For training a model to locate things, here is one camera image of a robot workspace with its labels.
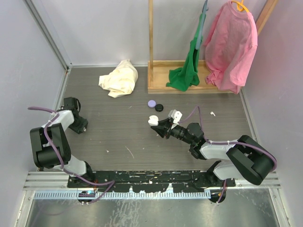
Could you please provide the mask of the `purple earbud charging case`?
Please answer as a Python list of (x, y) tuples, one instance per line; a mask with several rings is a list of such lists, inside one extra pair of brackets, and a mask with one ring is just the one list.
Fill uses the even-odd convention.
[(155, 100), (149, 100), (147, 105), (149, 108), (154, 108), (156, 106), (156, 101)]

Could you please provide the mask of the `cream cloth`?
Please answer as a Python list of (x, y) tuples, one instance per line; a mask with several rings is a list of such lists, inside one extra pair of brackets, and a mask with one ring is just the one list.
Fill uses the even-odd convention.
[(109, 91), (108, 96), (118, 98), (133, 92), (138, 72), (130, 60), (122, 60), (109, 74), (99, 76), (98, 85)]

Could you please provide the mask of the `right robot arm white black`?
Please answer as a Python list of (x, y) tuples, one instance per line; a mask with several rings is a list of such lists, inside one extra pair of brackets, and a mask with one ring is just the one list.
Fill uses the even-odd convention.
[(190, 123), (182, 127), (172, 118), (158, 121), (149, 119), (148, 124), (162, 138), (174, 137), (190, 145), (189, 152), (196, 159), (217, 159), (218, 164), (207, 175), (212, 186), (224, 180), (243, 177), (253, 185), (260, 185), (277, 167), (276, 159), (247, 135), (227, 142), (207, 141), (200, 124)]

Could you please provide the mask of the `black earbud charging case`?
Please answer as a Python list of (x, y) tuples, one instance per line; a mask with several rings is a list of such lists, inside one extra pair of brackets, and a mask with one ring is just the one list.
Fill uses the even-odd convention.
[(164, 109), (164, 106), (163, 106), (162, 104), (156, 104), (155, 110), (156, 110), (157, 112), (162, 112), (163, 109)]

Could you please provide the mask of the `white earbud charging case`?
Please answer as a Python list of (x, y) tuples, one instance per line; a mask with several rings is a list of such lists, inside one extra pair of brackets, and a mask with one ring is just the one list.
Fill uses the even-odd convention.
[(151, 115), (148, 119), (148, 124), (150, 126), (158, 126), (159, 125), (159, 118), (156, 115)]

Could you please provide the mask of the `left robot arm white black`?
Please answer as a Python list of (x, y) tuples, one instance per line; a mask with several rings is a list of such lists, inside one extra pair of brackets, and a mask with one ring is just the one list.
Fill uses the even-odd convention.
[(30, 130), (33, 160), (38, 168), (57, 169), (69, 174), (71, 180), (83, 187), (96, 182), (95, 175), (86, 161), (71, 154), (65, 131), (71, 129), (77, 134), (86, 132), (88, 120), (80, 116), (81, 104), (75, 97), (63, 99), (58, 110), (31, 106), (28, 110), (44, 111), (52, 118), (43, 126)]

